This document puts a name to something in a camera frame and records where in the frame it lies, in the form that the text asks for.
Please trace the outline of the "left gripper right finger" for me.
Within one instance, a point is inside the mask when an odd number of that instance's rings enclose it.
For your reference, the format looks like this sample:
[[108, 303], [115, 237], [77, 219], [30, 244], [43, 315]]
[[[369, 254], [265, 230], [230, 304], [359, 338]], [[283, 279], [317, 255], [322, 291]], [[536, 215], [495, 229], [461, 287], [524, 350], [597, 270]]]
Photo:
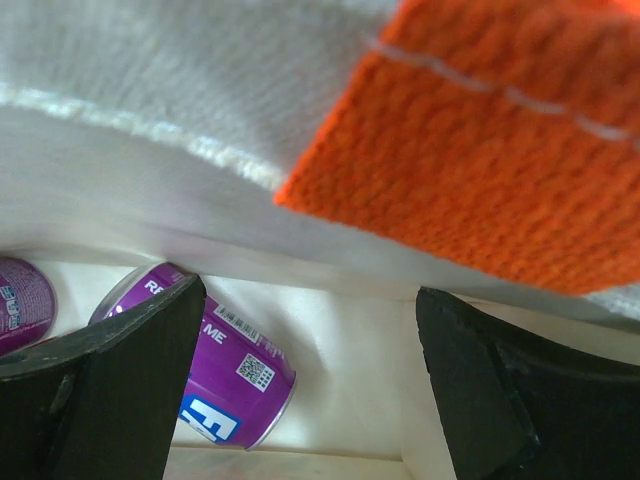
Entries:
[[636, 479], [639, 368], [421, 288], [416, 322], [459, 479]]

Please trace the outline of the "beige canvas bag orange handles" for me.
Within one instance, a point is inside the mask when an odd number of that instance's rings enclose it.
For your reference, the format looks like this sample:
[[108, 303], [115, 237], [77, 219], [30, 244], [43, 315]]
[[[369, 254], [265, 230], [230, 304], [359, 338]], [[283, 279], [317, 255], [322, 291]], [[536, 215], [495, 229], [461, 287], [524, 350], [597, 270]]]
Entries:
[[2, 257], [58, 302], [6, 355], [189, 275], [282, 349], [269, 435], [178, 411], [160, 479], [459, 479], [421, 288], [639, 368], [639, 5], [5, 1]]

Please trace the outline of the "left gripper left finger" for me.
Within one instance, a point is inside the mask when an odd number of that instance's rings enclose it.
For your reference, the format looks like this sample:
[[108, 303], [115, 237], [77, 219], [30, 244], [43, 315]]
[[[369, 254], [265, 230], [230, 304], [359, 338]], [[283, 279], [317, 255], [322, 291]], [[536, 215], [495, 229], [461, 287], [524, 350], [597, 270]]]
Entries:
[[2, 357], [2, 478], [162, 478], [205, 296], [189, 275], [109, 319]]

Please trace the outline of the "purple can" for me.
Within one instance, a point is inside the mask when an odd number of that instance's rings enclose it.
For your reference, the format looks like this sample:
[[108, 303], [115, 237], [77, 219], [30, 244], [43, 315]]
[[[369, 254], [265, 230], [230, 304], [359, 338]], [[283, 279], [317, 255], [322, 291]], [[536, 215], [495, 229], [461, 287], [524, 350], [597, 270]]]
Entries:
[[31, 263], [1, 258], [1, 355], [40, 342], [58, 312], [49, 279]]
[[206, 296], [179, 419], [216, 445], [251, 450], [278, 423], [295, 386], [282, 349]]

